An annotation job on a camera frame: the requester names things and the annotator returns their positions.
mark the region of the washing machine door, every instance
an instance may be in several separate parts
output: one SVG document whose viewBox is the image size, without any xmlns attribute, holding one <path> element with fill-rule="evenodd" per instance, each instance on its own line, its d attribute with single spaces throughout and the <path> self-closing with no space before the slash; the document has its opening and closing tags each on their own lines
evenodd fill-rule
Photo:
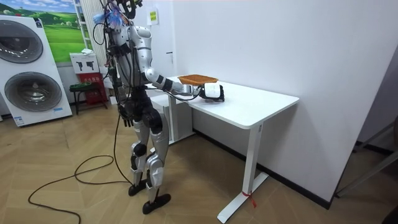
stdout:
<svg viewBox="0 0 398 224">
<path fill-rule="evenodd" d="M 51 110 L 58 105 L 62 97 L 58 83 L 38 72 L 14 75 L 7 81 L 4 91 L 14 106 L 31 112 Z"/>
<path fill-rule="evenodd" d="M 14 63 L 30 63 L 42 55 L 42 41 L 29 27 L 0 20 L 0 30 L 0 58 Z"/>
</svg>

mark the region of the wooden tray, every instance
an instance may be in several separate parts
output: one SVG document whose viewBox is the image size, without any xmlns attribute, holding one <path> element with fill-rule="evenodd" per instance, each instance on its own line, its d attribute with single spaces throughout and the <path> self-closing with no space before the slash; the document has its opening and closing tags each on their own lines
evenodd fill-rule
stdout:
<svg viewBox="0 0 398 224">
<path fill-rule="evenodd" d="M 207 77 L 204 75 L 185 75 L 178 78 L 182 84 L 203 85 L 205 83 L 216 83 L 217 78 Z"/>
</svg>

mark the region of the poster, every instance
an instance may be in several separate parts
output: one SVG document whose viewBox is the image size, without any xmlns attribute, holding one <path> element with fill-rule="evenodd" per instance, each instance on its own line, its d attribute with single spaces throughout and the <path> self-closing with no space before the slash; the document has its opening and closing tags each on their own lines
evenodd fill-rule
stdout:
<svg viewBox="0 0 398 224">
<path fill-rule="evenodd" d="M 0 0 L 0 14 L 40 18 L 55 62 L 85 48 L 73 0 Z"/>
</svg>

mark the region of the white desk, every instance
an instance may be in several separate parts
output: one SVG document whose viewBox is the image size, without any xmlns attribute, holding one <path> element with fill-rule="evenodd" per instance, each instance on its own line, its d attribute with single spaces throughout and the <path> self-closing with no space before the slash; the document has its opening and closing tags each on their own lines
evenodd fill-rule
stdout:
<svg viewBox="0 0 398 224">
<path fill-rule="evenodd" d="M 177 77 L 169 79 L 179 82 Z M 243 189 L 245 194 L 251 194 L 261 183 L 268 177 L 265 173 L 260 173 L 254 178 L 256 171 L 257 156 L 259 152 L 259 144 L 261 140 L 262 125 L 265 120 L 273 117 L 283 110 L 293 106 L 298 102 L 298 98 L 287 96 L 279 93 L 273 93 L 265 90 L 258 90 L 246 86 L 234 85 L 225 82 L 218 82 L 223 86 L 225 102 L 214 102 L 204 100 L 200 97 L 192 101 L 184 101 L 192 108 L 212 115 L 229 124 L 233 124 L 242 129 L 249 129 L 248 153 L 246 156 L 246 167 L 243 177 Z M 178 96 L 189 99 L 191 96 Z M 172 130 L 172 138 L 174 141 L 176 131 L 174 127 L 178 122 L 178 116 L 174 110 L 176 104 L 175 98 L 169 97 L 170 105 L 170 126 Z M 225 223 L 231 215 L 244 203 L 247 199 L 241 192 L 235 197 L 221 212 L 217 218 L 220 222 Z"/>
</svg>

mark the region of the desk leg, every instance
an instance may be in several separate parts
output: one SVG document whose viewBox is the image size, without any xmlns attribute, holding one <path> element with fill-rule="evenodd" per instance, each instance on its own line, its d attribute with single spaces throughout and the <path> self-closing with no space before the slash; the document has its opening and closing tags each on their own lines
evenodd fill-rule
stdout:
<svg viewBox="0 0 398 224">
<path fill-rule="evenodd" d="M 255 191 L 268 177 L 265 173 L 260 173 L 255 179 L 257 156 L 259 154 L 259 146 L 262 133 L 262 124 L 253 127 L 250 130 L 248 154 L 246 156 L 246 167 L 244 169 L 243 188 L 242 191 L 250 194 Z M 221 212 L 217 218 L 221 223 L 225 223 L 232 214 L 246 201 L 248 197 L 240 193 L 232 200 Z"/>
<path fill-rule="evenodd" d="M 178 141 L 178 114 L 177 114 L 177 102 L 174 97 L 169 96 L 169 115 L 170 115 L 170 137 L 171 141 Z"/>
</svg>

